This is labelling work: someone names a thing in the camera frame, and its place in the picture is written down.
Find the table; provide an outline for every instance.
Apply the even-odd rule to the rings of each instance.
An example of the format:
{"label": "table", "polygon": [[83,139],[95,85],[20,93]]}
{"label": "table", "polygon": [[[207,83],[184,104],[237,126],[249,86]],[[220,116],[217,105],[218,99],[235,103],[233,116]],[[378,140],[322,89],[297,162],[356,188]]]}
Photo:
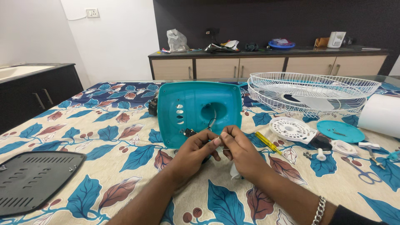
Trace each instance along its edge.
{"label": "table", "polygon": [[[368,79],[386,82],[376,93],[400,97],[398,80],[383,76]],[[162,84],[162,81],[102,82],[1,135],[0,162],[22,152],[38,150],[85,153],[87,160],[43,209],[0,219],[0,223],[105,224],[177,152],[163,145],[157,118],[148,113],[148,102]],[[320,162],[315,159],[317,151],[310,145],[272,134],[268,127],[271,118],[295,115],[257,104],[248,97],[246,86],[241,92],[242,130],[275,171],[367,218],[391,225],[400,223],[400,163],[386,159],[388,153],[400,149],[400,140],[362,129],[370,142],[381,146],[374,153],[386,167],[381,170],[371,165],[368,151],[356,147],[359,157],[348,157],[351,162],[361,171],[374,172],[382,179],[368,184],[358,178],[358,170],[341,159],[344,155],[331,152],[325,162]],[[335,119],[356,126],[358,116]],[[297,118],[316,128],[317,119]],[[274,142],[295,164],[288,163],[254,138],[256,131]],[[305,151],[312,153],[313,158],[304,157]],[[231,180],[232,162],[221,158],[220,162],[211,158],[175,192],[162,224],[295,224],[290,215],[247,180]]]}

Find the scissors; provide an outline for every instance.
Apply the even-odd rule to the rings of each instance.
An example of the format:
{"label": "scissors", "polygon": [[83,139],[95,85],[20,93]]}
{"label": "scissors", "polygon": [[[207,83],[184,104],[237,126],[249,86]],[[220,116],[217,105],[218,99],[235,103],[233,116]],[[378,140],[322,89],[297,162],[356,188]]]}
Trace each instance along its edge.
{"label": "scissors", "polygon": [[364,172],[364,171],[360,170],[359,168],[357,168],[353,163],[350,162],[350,159],[349,159],[349,158],[342,156],[341,159],[342,159],[343,161],[347,162],[348,164],[350,164],[352,167],[356,168],[356,170],[358,170],[358,171],[360,172],[360,174],[358,175],[358,177],[359,177],[362,181],[366,182],[367,184],[372,185],[372,184],[374,184],[375,182],[382,182],[382,179],[379,178],[375,173],[373,173],[373,172]]}

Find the black sleeve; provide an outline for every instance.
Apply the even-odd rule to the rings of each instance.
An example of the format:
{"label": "black sleeve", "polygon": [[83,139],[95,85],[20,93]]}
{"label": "black sleeve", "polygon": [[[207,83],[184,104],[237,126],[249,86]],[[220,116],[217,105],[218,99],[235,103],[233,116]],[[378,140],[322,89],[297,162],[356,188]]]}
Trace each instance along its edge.
{"label": "black sleeve", "polygon": [[329,225],[388,225],[385,222],[375,222],[339,205],[333,214]]}

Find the yellow screwdriver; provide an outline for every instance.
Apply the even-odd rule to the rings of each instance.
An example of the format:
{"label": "yellow screwdriver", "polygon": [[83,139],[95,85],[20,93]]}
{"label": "yellow screwdriver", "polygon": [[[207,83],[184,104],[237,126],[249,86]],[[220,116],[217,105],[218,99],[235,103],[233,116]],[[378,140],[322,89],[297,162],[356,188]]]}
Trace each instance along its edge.
{"label": "yellow screwdriver", "polygon": [[276,146],[274,144],[272,144],[270,142],[270,140],[268,140],[266,137],[264,137],[264,135],[262,135],[260,132],[256,132],[256,137],[258,137],[264,144],[266,144],[270,149],[272,149],[273,151],[276,151],[278,154],[282,155],[283,157],[285,157],[285,159],[287,159],[291,164],[294,164],[290,159],[288,159],[285,155],[282,154],[281,151],[279,151]]}

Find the human hand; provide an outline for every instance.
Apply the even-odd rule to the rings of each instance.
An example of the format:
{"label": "human hand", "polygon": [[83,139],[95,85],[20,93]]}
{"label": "human hand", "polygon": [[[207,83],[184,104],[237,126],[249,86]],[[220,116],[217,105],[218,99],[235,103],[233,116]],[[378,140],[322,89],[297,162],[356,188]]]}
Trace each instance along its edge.
{"label": "human hand", "polygon": [[272,172],[271,167],[236,125],[226,126],[221,137],[232,153],[237,171],[248,181],[257,185],[266,173]]}
{"label": "human hand", "polygon": [[170,172],[177,184],[182,183],[200,169],[202,161],[208,155],[212,155],[216,161],[221,160],[215,150],[220,144],[221,139],[218,135],[210,130],[201,131],[183,143],[176,156],[163,171]]}

